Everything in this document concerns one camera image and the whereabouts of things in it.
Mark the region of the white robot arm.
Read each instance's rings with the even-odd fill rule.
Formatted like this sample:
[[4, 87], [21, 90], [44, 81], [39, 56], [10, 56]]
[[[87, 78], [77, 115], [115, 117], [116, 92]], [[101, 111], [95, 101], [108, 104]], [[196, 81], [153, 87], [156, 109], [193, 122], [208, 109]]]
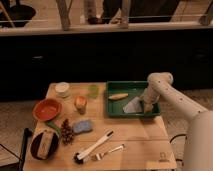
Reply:
[[213, 171], [213, 110], [209, 110], [172, 87], [169, 72], [151, 73], [140, 96], [148, 113], [162, 96], [188, 121], [182, 171]]

